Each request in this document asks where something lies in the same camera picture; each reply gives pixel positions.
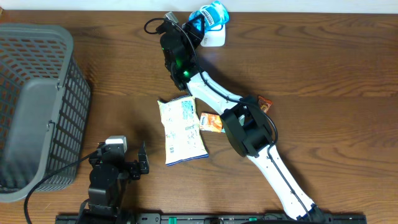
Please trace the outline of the blue mouthwash bottle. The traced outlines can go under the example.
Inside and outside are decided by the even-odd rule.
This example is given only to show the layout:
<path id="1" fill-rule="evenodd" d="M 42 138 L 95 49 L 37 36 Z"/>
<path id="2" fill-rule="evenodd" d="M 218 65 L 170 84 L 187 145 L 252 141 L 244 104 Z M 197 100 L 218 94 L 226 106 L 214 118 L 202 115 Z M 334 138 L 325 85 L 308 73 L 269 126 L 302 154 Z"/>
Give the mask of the blue mouthwash bottle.
<path id="1" fill-rule="evenodd" d="M 229 22 L 229 14 L 225 6 L 214 1 L 209 5 L 202 6 L 199 10 L 192 12 L 188 20 L 196 16 L 203 15 L 205 17 L 205 32 L 218 25 L 225 25 Z"/>

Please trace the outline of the white printed refill pouch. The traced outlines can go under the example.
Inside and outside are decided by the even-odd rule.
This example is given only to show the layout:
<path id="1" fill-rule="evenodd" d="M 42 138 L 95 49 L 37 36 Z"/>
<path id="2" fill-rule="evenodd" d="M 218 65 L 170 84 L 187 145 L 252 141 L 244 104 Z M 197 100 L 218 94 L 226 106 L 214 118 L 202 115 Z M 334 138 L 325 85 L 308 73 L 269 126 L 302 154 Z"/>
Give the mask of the white printed refill pouch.
<path id="1" fill-rule="evenodd" d="M 157 103 L 165 130 L 165 165 L 208 157 L 200 134 L 195 97 L 186 95 Z"/>

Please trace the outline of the small orange tissue pack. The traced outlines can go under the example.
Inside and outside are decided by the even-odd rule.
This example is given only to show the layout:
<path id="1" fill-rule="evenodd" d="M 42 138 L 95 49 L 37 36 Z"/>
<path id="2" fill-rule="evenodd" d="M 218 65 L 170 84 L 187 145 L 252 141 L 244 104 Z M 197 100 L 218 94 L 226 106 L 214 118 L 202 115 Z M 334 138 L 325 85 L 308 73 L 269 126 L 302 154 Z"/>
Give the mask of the small orange tissue pack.
<path id="1" fill-rule="evenodd" d="M 217 114 L 201 113 L 200 130 L 213 133 L 223 133 L 224 128 L 220 116 Z"/>

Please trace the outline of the red Top chocolate bar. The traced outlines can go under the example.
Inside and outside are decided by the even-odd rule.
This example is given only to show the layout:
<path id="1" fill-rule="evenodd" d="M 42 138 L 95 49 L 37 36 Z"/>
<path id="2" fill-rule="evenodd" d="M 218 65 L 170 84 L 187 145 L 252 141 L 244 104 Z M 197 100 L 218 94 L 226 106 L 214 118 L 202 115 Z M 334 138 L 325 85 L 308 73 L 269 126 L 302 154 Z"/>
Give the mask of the red Top chocolate bar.
<path id="1" fill-rule="evenodd" d="M 260 109 L 263 110 L 263 112 L 265 113 L 267 113 L 270 107 L 273 105 L 273 102 L 271 100 L 268 100 L 261 95 L 257 96 L 257 103 Z"/>

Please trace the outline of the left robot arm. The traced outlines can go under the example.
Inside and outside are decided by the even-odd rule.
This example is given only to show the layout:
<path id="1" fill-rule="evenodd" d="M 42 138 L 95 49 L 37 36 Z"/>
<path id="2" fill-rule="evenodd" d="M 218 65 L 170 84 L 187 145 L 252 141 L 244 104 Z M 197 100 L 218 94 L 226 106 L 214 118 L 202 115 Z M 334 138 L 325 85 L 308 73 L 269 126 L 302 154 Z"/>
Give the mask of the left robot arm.
<path id="1" fill-rule="evenodd" d="M 126 149 L 123 143 L 102 142 L 96 154 L 89 157 L 93 168 L 90 172 L 89 198 L 81 204 L 77 224 L 136 222 L 132 212 L 121 209 L 121 202 L 127 184 L 149 173 L 149 162 L 145 144 L 137 153 L 138 160 L 132 162 L 125 161 Z"/>

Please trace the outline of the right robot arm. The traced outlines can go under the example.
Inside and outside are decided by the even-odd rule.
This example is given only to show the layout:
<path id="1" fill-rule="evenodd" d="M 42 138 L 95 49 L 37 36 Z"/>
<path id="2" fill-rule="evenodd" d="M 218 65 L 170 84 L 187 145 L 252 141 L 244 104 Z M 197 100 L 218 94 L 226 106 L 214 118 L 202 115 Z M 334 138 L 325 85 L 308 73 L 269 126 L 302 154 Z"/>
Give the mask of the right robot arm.
<path id="1" fill-rule="evenodd" d="M 172 12 L 166 13 L 156 28 L 165 56 L 165 67 L 175 86 L 205 102 L 220 115 L 224 131 L 233 149 L 247 157 L 263 174 L 282 203 L 285 214 L 300 222 L 326 221 L 316 203 L 300 188 L 280 158 L 276 148 L 278 132 L 271 118 L 261 110 L 253 96 L 235 95 L 211 79 L 198 61 L 195 49 L 205 32 L 195 22 L 183 25 Z"/>

